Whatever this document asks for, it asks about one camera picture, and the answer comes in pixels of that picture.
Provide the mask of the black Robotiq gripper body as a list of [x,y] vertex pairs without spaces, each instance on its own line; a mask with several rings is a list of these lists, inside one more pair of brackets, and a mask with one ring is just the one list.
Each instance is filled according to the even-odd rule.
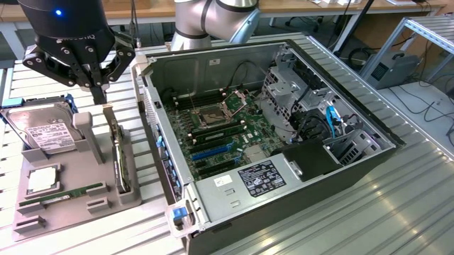
[[66,65],[101,64],[115,44],[102,1],[19,1],[37,33],[37,49]]

